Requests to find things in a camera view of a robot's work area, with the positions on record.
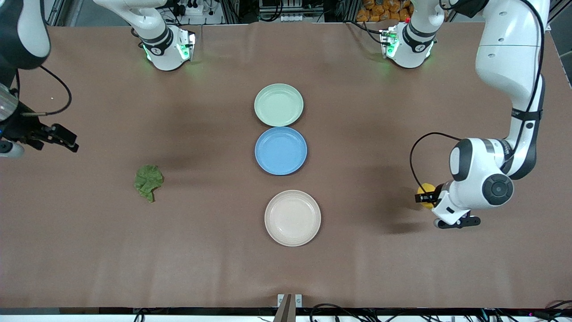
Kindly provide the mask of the green lettuce leaf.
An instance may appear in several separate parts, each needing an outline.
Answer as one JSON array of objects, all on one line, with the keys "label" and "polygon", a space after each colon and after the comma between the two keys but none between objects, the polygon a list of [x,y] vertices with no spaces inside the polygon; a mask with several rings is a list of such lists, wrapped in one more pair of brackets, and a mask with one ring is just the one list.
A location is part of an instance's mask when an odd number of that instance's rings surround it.
[{"label": "green lettuce leaf", "polygon": [[164,176],[156,165],[143,165],[135,174],[134,187],[149,203],[155,201],[154,191],[164,183]]}]

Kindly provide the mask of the bag of oranges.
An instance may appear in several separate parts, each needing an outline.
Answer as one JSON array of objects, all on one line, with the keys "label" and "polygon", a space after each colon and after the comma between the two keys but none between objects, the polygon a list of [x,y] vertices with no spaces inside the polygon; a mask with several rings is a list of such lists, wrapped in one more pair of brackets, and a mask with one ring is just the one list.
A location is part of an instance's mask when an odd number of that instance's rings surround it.
[{"label": "bag of oranges", "polygon": [[360,0],[356,22],[408,22],[414,9],[411,0]]}]

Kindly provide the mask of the beige plate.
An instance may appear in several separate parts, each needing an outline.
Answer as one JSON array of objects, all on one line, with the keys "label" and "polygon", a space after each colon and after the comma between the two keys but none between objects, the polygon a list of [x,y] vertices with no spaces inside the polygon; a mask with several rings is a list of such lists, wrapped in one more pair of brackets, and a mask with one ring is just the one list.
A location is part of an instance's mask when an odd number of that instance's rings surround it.
[{"label": "beige plate", "polygon": [[310,243],[320,230],[321,219],[316,200],[298,190],[276,194],[264,212],[264,225],[270,238],[287,247]]}]

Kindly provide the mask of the blue plate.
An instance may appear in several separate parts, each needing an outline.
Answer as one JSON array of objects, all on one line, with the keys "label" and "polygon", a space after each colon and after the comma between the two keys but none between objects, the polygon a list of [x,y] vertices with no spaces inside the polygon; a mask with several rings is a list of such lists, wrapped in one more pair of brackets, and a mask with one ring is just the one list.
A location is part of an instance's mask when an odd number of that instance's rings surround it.
[{"label": "blue plate", "polygon": [[308,156],[306,139],[291,127],[272,127],[259,136],[255,160],[267,173],[277,176],[298,171]]}]

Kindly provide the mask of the yellow lemon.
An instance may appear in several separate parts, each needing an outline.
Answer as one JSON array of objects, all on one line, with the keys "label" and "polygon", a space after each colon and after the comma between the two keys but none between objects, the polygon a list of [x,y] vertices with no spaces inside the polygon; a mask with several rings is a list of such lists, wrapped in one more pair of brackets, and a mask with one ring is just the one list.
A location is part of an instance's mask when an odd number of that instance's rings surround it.
[{"label": "yellow lemon", "polygon": [[[417,193],[418,192],[428,192],[428,191],[435,191],[436,187],[434,185],[431,185],[430,183],[423,183],[421,184],[420,187],[417,188]],[[426,204],[426,203],[420,203],[421,206],[431,210],[433,209],[433,204]]]}]

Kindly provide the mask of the arm base box green LEDs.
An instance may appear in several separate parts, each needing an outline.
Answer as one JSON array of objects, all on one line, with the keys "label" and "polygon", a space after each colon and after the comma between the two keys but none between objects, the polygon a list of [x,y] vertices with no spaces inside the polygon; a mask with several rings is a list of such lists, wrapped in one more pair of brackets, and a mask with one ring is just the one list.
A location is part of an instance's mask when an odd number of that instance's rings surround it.
[{"label": "arm base box green LEDs", "polygon": [[380,30],[381,49],[384,58],[393,58],[399,47],[398,27],[393,26],[388,29]]},{"label": "arm base box green LEDs", "polygon": [[183,61],[191,61],[196,43],[196,33],[178,29],[177,48]]}]

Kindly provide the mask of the brown table cover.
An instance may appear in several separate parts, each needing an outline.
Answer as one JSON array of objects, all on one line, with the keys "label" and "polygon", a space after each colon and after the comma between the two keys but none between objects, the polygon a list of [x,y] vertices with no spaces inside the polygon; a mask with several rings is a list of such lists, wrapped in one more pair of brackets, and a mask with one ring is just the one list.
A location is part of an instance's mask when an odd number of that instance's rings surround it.
[{"label": "brown table cover", "polygon": [[[345,24],[193,27],[193,61],[162,72],[129,27],[51,27],[46,67],[73,94],[44,118],[77,134],[0,159],[0,306],[543,308],[572,299],[572,89],[546,36],[538,159],[479,226],[437,229],[414,201],[412,144],[439,131],[505,137],[511,102],[475,72],[483,24],[445,24],[403,69]],[[295,87],[304,165],[265,172],[255,114],[265,86]],[[164,183],[149,203],[137,170]],[[321,210],[310,243],[266,231],[269,201],[304,191]]]}]

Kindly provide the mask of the light green plate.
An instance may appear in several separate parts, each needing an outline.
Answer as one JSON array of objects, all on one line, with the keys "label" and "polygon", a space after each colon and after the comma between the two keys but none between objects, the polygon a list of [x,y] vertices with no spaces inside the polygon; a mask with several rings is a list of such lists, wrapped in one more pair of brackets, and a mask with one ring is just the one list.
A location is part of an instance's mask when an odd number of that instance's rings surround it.
[{"label": "light green plate", "polygon": [[267,126],[286,127],[302,116],[304,99],[291,85],[271,84],[256,95],[254,110],[259,120]]}]

